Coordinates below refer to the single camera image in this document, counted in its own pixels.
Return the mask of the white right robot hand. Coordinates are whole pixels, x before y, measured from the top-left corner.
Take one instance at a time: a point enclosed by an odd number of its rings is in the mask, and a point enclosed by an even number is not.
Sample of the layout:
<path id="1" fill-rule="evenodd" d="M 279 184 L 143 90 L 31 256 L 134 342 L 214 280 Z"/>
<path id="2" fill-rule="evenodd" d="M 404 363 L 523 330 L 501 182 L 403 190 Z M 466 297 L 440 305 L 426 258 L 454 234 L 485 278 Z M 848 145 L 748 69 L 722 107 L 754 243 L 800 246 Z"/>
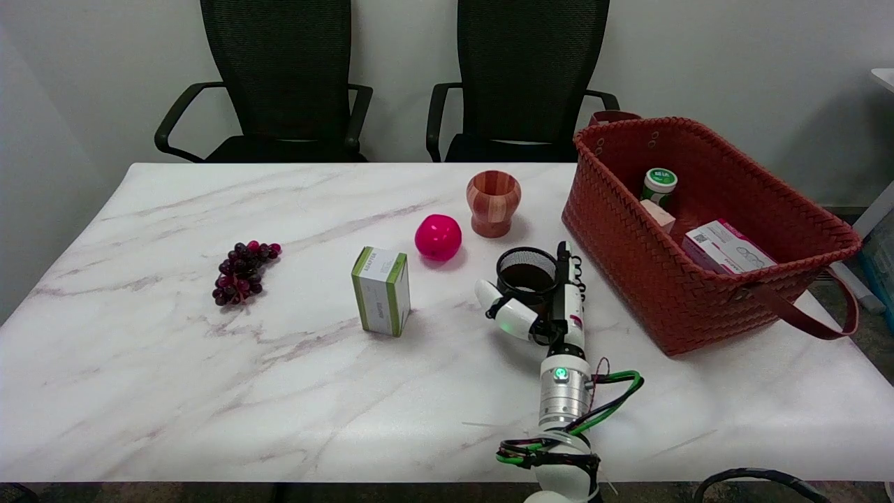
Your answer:
<path id="1" fill-rule="evenodd" d="M 549 356 L 585 357 L 580 258 L 567 241 L 554 254 L 535 247 L 508 249 L 496 261 L 496 280 L 476 281 L 485 317 L 508 335 L 547 347 Z"/>

